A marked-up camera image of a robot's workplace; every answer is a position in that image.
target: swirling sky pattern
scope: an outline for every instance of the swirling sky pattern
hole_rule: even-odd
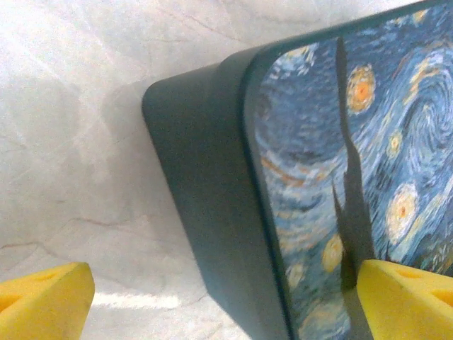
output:
[[[453,7],[346,35],[348,120],[377,258],[452,275]],[[343,339],[344,202],[336,39],[281,56],[260,88],[256,139],[301,339]]]

